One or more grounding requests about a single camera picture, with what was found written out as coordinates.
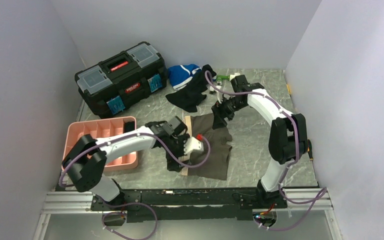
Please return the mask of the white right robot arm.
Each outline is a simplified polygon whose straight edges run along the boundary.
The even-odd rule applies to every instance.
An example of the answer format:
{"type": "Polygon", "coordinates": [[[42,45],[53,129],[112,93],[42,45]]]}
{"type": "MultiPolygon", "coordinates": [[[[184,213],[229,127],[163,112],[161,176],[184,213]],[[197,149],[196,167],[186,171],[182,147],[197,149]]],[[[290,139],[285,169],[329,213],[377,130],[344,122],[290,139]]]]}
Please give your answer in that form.
{"type": "Polygon", "coordinates": [[[269,207],[280,196],[287,168],[296,163],[308,150],[306,119],[293,114],[275,101],[260,83],[249,83],[244,75],[231,77],[233,92],[219,90],[221,97],[212,106],[212,128],[227,126],[235,112],[251,107],[270,124],[268,150],[271,156],[265,174],[258,181],[255,200],[269,207]]]}

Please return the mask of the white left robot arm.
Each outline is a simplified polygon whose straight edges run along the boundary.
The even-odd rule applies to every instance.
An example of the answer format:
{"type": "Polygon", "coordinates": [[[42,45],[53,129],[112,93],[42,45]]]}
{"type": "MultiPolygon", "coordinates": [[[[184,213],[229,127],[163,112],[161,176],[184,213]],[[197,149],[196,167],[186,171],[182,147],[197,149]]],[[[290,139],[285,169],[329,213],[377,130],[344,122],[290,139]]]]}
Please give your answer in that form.
{"type": "Polygon", "coordinates": [[[92,192],[111,210],[125,202],[120,185],[104,175],[104,168],[119,157],[142,150],[166,150],[170,171],[186,166],[180,157],[188,155],[197,140],[187,133],[188,127],[177,116],[169,121],[151,121],[133,131],[110,137],[82,136],[62,161],[59,185],[68,175],[72,186],[80,193],[92,192]]]}

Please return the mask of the olive underwear with beige waistband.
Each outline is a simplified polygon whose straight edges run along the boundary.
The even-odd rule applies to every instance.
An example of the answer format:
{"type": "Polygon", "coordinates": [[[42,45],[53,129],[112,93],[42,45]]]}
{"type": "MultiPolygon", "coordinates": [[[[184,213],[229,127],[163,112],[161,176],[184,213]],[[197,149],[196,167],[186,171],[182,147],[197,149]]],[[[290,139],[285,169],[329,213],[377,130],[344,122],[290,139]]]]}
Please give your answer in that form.
{"type": "Polygon", "coordinates": [[[214,115],[212,113],[198,116],[187,115],[184,117],[187,133],[193,137],[204,136],[209,144],[203,143],[203,152],[193,152],[183,156],[182,161],[187,164],[197,165],[205,160],[207,151],[209,156],[205,163],[197,168],[183,168],[182,176],[198,176],[209,179],[225,181],[228,175],[229,160],[233,141],[232,135],[226,127],[213,129],[214,115]]]}

